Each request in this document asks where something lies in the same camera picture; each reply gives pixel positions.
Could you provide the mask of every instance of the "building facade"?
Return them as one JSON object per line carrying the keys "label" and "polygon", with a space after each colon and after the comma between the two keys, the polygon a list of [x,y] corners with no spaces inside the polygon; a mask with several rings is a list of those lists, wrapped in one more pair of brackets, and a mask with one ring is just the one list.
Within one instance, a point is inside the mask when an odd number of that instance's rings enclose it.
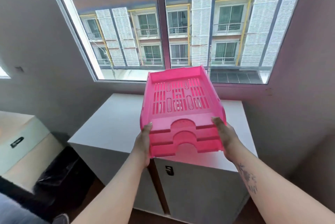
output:
{"label": "building facade", "polygon": [[[203,65],[213,82],[234,70],[265,83],[296,1],[166,0],[171,66]],[[73,2],[102,70],[164,69],[156,0]]]}

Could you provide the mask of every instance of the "cabinet top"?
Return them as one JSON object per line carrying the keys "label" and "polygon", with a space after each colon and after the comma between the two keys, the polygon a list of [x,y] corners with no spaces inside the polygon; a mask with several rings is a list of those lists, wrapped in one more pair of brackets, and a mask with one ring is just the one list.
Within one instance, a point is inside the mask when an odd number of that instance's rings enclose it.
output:
{"label": "cabinet top", "polygon": [[[113,94],[71,137],[69,143],[130,153],[140,132],[143,95]],[[234,127],[241,142],[257,156],[241,101],[221,100],[227,122]],[[175,156],[163,159],[199,166],[237,171],[223,152],[197,153],[190,144],[180,145]]]}

